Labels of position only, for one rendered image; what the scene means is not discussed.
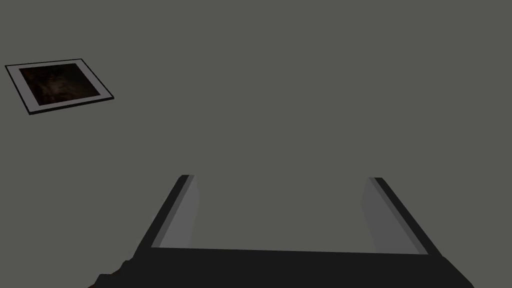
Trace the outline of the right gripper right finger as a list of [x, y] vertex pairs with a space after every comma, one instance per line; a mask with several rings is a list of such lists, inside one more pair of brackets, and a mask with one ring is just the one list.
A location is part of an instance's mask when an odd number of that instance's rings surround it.
[[382, 177], [369, 177], [366, 180], [361, 208], [378, 253], [441, 255]]

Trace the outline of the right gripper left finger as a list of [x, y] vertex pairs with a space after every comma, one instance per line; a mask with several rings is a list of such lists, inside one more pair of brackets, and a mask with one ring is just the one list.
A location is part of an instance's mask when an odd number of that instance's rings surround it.
[[178, 177], [137, 246], [136, 253], [152, 248], [188, 248], [200, 206], [194, 174]]

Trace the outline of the dark framed wall picture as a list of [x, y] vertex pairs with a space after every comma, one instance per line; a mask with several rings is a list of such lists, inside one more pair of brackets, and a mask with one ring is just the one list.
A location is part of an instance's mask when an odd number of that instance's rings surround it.
[[114, 100], [114, 96], [82, 59], [5, 66], [28, 115]]

